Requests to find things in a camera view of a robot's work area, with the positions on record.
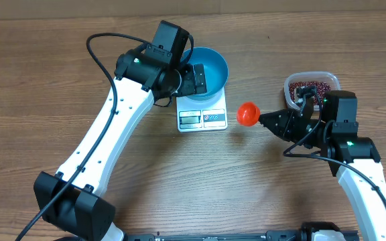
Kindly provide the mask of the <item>red plastic scoop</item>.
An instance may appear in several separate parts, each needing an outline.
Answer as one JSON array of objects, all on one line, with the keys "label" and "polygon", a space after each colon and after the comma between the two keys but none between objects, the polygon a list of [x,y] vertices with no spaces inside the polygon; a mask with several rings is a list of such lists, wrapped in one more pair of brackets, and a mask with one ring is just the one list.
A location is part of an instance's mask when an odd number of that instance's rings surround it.
[{"label": "red plastic scoop", "polygon": [[253,102],[243,103],[236,114],[237,122],[245,127],[252,127],[259,121],[261,111]]}]

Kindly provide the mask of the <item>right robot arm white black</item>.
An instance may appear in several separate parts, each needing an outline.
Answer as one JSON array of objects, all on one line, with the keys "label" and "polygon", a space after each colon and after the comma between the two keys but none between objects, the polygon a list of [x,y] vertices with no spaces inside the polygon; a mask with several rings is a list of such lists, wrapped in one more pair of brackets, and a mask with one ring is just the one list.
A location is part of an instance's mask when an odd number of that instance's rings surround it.
[{"label": "right robot arm white black", "polygon": [[357,97],[344,90],[326,92],[317,119],[311,88],[300,91],[300,109],[261,114],[258,121],[291,142],[283,156],[329,164],[353,208],[364,240],[386,240],[386,181],[381,156],[368,137],[359,137]]}]

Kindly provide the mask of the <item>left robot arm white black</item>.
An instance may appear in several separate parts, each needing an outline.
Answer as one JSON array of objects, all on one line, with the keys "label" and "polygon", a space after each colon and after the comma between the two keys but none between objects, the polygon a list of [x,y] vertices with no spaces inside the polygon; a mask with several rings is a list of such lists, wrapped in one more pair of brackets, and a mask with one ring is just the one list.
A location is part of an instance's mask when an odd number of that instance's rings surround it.
[{"label": "left robot arm white black", "polygon": [[160,99],[202,94],[202,66],[190,63],[192,35],[160,22],[151,42],[120,55],[108,74],[111,89],[98,116],[55,174],[34,183],[37,219],[69,233],[71,240],[123,240],[114,224],[115,207],[103,199],[111,174],[139,121]]}]

